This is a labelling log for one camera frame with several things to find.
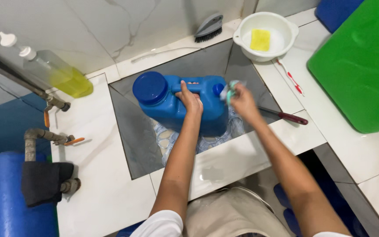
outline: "plastic bottle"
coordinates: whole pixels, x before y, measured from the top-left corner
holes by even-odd
[[[187,110],[175,93],[181,91],[181,80],[188,90],[200,95],[203,103],[200,135],[220,136],[227,129],[228,107],[219,94],[226,82],[221,76],[181,78],[176,75],[163,76],[158,72],[141,74],[133,84],[133,94],[143,112],[168,129],[179,132]]]
[[[64,62],[52,51],[39,50],[36,52],[29,46],[17,46],[17,37],[13,34],[0,32],[0,36],[2,46],[16,46],[20,50],[19,56],[24,58],[24,70],[74,98],[80,98],[93,92],[93,84],[75,67]]]

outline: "black cloth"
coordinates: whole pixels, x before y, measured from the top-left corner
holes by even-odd
[[[66,162],[24,162],[21,173],[21,192],[28,207],[47,202],[60,202],[61,184],[71,178],[74,165]]]

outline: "orange valve handle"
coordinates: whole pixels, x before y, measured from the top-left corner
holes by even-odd
[[[77,138],[77,139],[72,140],[72,141],[70,141],[70,142],[64,143],[64,145],[72,145],[72,144],[74,144],[74,143],[79,143],[79,142],[81,142],[81,141],[84,141],[84,137],[80,137],[80,138]]]
[[[49,127],[49,113],[47,110],[43,112],[43,117],[45,118],[45,127]]]

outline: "clear plastic bottle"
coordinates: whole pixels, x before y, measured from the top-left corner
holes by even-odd
[[[1,45],[14,46],[17,38],[13,34],[0,32]],[[34,51],[29,46],[18,47],[20,57],[24,58],[24,70],[34,74],[44,82],[60,89],[66,94],[80,98],[93,92],[93,84],[87,80],[75,67],[64,62],[50,50]]]

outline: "blue plastic cap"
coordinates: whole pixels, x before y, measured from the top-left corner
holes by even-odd
[[[220,95],[220,93],[223,91],[224,85],[223,84],[216,84],[213,86],[213,94]]]
[[[158,72],[141,74],[133,85],[133,93],[143,105],[153,105],[161,101],[168,92],[168,83]]]

